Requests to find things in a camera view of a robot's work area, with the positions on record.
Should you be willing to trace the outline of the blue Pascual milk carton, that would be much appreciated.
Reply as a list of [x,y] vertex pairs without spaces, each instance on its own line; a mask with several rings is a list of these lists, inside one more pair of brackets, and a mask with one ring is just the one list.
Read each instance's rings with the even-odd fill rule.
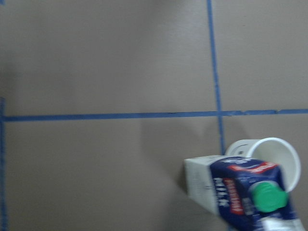
[[188,196],[237,231],[303,231],[282,167],[240,156],[184,160]]

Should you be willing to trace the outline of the white smiley face mug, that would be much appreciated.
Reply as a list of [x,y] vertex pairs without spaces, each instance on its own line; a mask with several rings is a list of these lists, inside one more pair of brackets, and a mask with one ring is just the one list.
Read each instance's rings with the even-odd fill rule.
[[239,140],[228,147],[225,155],[249,157],[280,165],[287,192],[293,191],[300,180],[301,163],[298,153],[283,139],[270,137]]

